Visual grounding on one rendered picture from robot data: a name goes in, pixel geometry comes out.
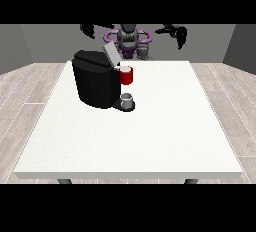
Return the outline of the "red pod holder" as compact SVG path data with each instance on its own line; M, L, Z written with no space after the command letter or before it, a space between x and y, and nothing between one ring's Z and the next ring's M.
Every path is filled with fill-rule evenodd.
M133 82L133 68L130 66L121 66L119 68L120 83L129 85Z

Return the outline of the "black coffee machine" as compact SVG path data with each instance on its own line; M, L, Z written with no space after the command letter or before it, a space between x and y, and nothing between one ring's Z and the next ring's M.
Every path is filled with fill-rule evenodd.
M121 107L121 84L118 64L113 67L104 52L80 50L74 54L72 67L79 98L85 104L101 109L116 108L123 112L135 109Z

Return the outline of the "pale grey machine lid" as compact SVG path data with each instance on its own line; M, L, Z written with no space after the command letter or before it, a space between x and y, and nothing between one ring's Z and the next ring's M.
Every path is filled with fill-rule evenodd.
M121 57L114 45L113 42L109 42L103 46L103 51L107 55L111 65L116 67L118 63L121 61Z

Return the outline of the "small grey coffee pod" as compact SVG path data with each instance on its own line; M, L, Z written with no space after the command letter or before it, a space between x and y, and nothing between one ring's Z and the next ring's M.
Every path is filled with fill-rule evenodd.
M140 44L137 47L137 57L145 60L148 57L149 46L147 44Z

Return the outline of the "small grey cup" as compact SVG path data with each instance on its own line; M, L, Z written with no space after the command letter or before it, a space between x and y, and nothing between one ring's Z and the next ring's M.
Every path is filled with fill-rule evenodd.
M121 107L129 109L133 105L133 97L130 93L123 93L120 95Z

